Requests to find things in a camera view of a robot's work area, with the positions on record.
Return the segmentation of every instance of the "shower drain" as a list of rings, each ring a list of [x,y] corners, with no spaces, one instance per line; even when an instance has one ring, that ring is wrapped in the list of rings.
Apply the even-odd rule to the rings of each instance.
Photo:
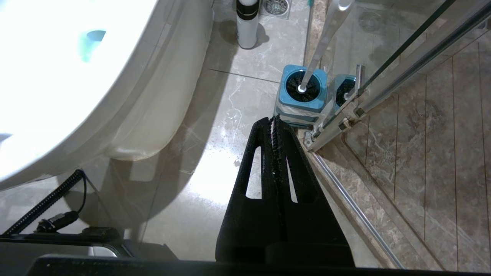
[[[287,0],[263,0],[261,14],[288,19],[290,3]]]

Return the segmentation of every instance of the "white toilet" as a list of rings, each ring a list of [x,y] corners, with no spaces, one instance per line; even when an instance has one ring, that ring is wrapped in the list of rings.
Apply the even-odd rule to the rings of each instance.
[[[158,153],[184,118],[212,26],[208,0],[2,1],[0,190],[99,155]]]

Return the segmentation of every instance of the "white aerosol can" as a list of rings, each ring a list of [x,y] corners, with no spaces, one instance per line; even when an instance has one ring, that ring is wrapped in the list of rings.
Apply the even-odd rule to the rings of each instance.
[[[239,46],[251,49],[257,42],[259,0],[237,1],[237,40]]]

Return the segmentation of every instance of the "toilet brush holder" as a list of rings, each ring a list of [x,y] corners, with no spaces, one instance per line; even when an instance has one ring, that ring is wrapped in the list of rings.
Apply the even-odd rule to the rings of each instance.
[[[293,127],[308,128],[319,119],[320,113],[328,102],[327,74],[315,70],[310,78],[307,91],[298,92],[307,67],[286,65],[283,68],[274,115]]]

